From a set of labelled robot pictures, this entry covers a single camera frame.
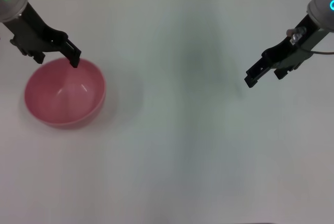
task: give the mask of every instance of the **cable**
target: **cable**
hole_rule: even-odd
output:
[[[312,54],[321,54],[321,55],[334,55],[334,52],[317,52],[317,51],[310,51],[310,50],[306,50],[303,49],[299,44],[295,43],[295,46],[297,46],[297,48],[299,50],[302,50],[303,52],[306,53],[312,53]]]

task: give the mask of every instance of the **white table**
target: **white table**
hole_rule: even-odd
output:
[[[1,224],[333,223],[334,57],[244,82],[309,1],[30,0],[109,93],[86,128],[39,123],[0,26]]]

